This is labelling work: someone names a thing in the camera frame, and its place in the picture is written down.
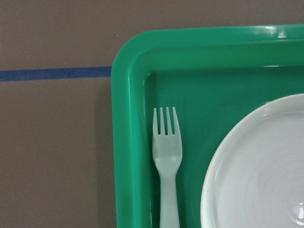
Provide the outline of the white plastic fork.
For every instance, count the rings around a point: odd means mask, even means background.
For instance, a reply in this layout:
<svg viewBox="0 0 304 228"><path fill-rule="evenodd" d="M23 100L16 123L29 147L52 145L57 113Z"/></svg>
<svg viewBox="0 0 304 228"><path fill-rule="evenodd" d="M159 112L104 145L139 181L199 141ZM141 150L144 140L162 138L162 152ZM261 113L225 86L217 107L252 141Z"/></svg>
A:
<svg viewBox="0 0 304 228"><path fill-rule="evenodd" d="M153 109L152 157L160 176L160 227L179 228L176 175L182 161L182 140L175 107Z"/></svg>

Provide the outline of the green plastic tray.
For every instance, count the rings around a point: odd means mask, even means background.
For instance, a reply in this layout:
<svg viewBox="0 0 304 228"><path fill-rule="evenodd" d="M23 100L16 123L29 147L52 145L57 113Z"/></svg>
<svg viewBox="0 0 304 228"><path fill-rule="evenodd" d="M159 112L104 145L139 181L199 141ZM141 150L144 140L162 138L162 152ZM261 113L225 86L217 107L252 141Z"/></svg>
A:
<svg viewBox="0 0 304 228"><path fill-rule="evenodd" d="M152 116L156 107L175 107L183 146L180 225L198 228L204 177L223 138L265 103L304 91L304 27L144 32L116 56L111 84L117 226L159 226Z"/></svg>

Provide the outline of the white round plate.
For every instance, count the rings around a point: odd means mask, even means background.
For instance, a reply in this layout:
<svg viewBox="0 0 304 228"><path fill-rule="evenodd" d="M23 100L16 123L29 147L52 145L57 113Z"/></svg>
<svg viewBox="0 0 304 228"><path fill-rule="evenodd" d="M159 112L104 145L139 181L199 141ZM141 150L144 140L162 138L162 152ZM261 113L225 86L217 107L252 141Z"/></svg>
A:
<svg viewBox="0 0 304 228"><path fill-rule="evenodd" d="M226 135L201 194L203 228L304 225L304 96L254 110Z"/></svg>

